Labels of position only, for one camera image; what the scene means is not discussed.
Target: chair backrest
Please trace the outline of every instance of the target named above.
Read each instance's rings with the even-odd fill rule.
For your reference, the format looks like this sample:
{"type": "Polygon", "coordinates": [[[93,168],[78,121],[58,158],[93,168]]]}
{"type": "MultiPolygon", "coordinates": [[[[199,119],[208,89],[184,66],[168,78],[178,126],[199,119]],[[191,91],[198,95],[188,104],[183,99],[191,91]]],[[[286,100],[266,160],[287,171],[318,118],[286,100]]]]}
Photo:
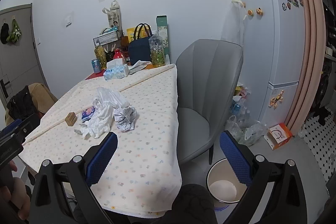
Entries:
{"type": "Polygon", "coordinates": [[[178,106],[191,108],[210,125],[210,138],[224,129],[243,64],[241,46],[199,39],[176,61],[178,106]]]}

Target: light switch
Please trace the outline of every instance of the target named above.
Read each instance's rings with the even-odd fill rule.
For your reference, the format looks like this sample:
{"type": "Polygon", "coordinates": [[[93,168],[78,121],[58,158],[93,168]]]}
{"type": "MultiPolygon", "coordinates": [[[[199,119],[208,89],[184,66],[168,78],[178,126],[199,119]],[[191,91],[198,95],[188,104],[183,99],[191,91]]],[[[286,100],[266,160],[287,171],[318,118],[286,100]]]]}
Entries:
{"type": "Polygon", "coordinates": [[[69,25],[71,25],[71,17],[70,16],[66,17],[66,19],[65,19],[65,26],[68,27],[69,25]]]}

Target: chair leg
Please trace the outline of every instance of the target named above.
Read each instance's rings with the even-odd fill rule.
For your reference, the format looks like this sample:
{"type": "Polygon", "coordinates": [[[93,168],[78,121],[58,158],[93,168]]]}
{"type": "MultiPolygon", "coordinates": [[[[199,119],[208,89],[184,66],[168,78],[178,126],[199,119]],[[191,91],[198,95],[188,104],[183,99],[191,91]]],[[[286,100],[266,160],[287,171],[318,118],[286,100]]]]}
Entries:
{"type": "Polygon", "coordinates": [[[213,158],[213,145],[209,149],[209,164],[212,164],[212,158],[213,158]]]}

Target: black pants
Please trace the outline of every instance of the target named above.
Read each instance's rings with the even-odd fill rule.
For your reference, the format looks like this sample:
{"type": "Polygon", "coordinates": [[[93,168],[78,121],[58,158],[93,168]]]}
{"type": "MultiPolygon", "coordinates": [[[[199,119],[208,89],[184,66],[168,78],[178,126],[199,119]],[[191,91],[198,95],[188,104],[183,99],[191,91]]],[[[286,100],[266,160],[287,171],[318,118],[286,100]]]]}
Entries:
{"type": "MultiPolygon", "coordinates": [[[[105,211],[115,224],[130,224],[125,215],[105,211]]],[[[79,224],[86,224],[80,208],[73,212],[79,224]]],[[[217,224],[213,202],[209,192],[201,185],[188,184],[181,187],[170,211],[152,224],[217,224]]]]}

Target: floral tablecloth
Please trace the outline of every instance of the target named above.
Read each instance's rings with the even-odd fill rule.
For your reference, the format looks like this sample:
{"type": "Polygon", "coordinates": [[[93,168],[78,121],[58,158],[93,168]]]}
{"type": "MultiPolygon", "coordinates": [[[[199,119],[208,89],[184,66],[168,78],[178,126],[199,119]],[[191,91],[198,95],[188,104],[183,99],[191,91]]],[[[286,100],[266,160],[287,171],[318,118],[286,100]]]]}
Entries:
{"type": "Polygon", "coordinates": [[[92,106],[99,86],[118,90],[137,109],[135,129],[121,132],[118,148],[99,182],[91,190],[104,209],[144,218],[156,218],[171,209],[181,187],[176,157],[177,69],[174,64],[142,70],[123,79],[105,81],[103,77],[79,82],[47,114],[24,143],[20,158],[38,172],[44,159],[54,164],[84,155],[97,139],[84,140],[74,133],[79,128],[81,111],[92,106]],[[64,118],[77,114],[69,127],[64,118]]]}

